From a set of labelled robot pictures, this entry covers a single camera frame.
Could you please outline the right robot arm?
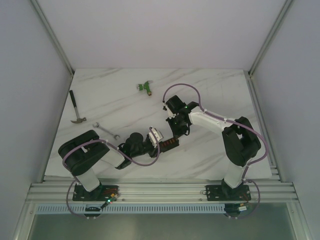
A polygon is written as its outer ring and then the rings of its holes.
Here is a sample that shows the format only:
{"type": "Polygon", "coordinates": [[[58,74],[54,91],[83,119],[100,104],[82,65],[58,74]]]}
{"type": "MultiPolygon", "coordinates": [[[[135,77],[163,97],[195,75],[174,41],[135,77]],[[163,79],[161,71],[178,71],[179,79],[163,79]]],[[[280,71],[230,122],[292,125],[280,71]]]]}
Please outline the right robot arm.
{"type": "Polygon", "coordinates": [[[228,200],[234,199],[239,194],[239,187],[243,185],[243,174],[248,161],[261,149],[257,134],[251,131],[250,121],[245,117],[228,120],[202,109],[197,102],[186,104],[177,95],[162,103],[163,109],[168,113],[166,121],[174,138],[189,135],[192,125],[221,134],[225,153],[230,161],[221,181],[221,193],[228,200]]]}

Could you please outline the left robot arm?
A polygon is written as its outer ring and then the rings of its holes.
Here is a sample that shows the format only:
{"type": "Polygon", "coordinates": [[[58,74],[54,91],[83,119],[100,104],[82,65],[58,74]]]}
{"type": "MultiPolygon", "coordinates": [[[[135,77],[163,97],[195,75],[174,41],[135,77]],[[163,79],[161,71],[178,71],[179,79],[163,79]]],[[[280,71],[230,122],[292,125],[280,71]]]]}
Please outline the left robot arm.
{"type": "Polygon", "coordinates": [[[162,133],[150,127],[146,138],[134,132],[125,143],[116,147],[101,139],[94,130],[89,130],[64,143],[58,149],[58,154],[62,158],[62,165],[84,187],[84,195],[90,201],[97,201],[103,192],[93,170],[96,163],[103,160],[118,170],[131,163],[151,166],[159,158],[162,139],[162,133]]]}

